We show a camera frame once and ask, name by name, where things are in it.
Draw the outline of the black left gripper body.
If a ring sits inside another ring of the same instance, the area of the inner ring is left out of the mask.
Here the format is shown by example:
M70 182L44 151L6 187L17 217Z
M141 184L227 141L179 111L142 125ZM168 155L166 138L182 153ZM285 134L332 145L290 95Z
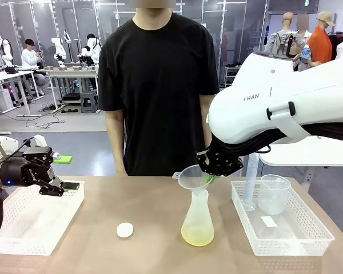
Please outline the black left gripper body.
M29 147L0 162L1 187L45 186L54 179L53 150L51 147Z

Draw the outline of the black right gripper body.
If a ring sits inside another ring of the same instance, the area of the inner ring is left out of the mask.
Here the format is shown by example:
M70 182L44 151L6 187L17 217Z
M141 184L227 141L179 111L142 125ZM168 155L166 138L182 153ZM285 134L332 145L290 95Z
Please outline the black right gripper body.
M217 166L224 166L226 162L232 162L236 158L240 158L234 151L234 145L226 144L218 139L213 139L209 145L209 163L213 170Z

